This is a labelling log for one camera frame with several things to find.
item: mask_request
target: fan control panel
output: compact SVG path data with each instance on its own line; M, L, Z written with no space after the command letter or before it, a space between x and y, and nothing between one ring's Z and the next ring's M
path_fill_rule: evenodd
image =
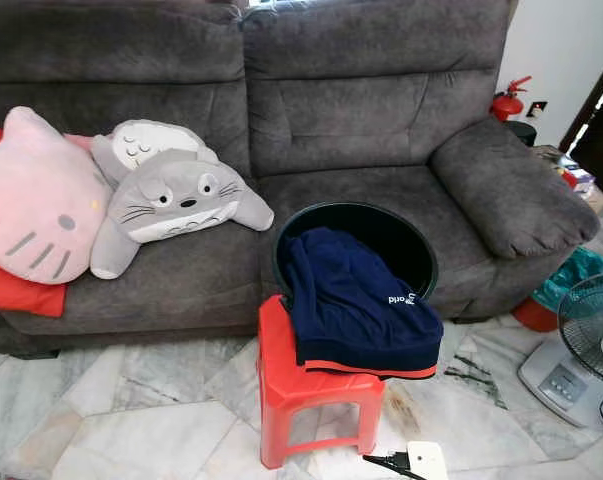
M563 410L568 410L585 392L586 384L570 370L559 364L539 386L539 389Z

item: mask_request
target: electric fan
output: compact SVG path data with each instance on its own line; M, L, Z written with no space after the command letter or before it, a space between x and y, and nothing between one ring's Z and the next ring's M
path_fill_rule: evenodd
M519 368L519 378L573 425L603 428L603 274L576 284L557 317L563 342L542 343Z

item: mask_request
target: fan base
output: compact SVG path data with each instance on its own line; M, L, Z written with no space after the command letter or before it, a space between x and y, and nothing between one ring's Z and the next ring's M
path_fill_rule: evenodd
M603 380L583 367L559 338L539 345L518 373L534 396L561 418L577 427L603 430Z

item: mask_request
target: sofa backrest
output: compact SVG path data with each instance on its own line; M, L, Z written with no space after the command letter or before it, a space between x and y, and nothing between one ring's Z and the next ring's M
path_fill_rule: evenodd
M175 123L249 175L239 23L192 0L1 0L0 125L15 105L83 135Z
M257 176L423 164L488 115L508 0L277 2L243 22Z

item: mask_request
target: whisker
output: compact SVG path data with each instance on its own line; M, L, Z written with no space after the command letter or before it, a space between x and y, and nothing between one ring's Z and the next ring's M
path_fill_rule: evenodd
M52 251L54 248L54 243L48 243L48 245L43 249L41 254L30 264L28 267L30 270L37 268L37 266L43 261L45 257Z
M229 192L221 193L221 194L219 194L219 197L221 197L221 198L227 197L228 195L232 195L232 194L235 194L235 193L241 192L241 191L242 190L240 190L240 189L237 188L236 190L230 190Z
M121 223L123 224L123 223L129 222L130 220L134 220L135 218L142 217L143 215L151 215L151 214L153 214L153 212L144 212L144 213L140 213L140 214L138 214L138 215L137 215L137 216L135 216L135 217L130 217L130 218L125 219L125 220L124 220L124 221L122 221Z
M225 192L227 189L229 189L229 188L235 188L236 186L237 186L237 182L230 182L230 183L228 183L228 184L227 184L225 187L221 188L221 189L219 190L219 193L223 193L223 192Z
M53 280L55 278L57 278L59 275L61 275L61 272L65 268L65 264L68 263L68 258L70 258L70 250L66 250L65 253L63 254L63 258L61 259L61 263L59 264L59 267L57 268L57 271L54 272L54 275L52 276Z
M145 210L145 209L133 210L133 211L131 211L131 212L126 213L125 215L122 215L122 216L121 216L121 219L124 219L124 218L125 218L125 217L127 217L127 216L130 216L130 215L135 215L135 214L137 214L137 213L141 213L141 212L145 212L145 213L154 213L154 209L152 209L152 210Z
M12 247L10 250L5 252L6 256L9 257L10 255L14 255L16 252L21 250L25 246L25 244L27 244L30 240L32 240L36 236L37 236L37 234L34 232L28 233L25 237L23 237L21 240L19 240L14 247Z

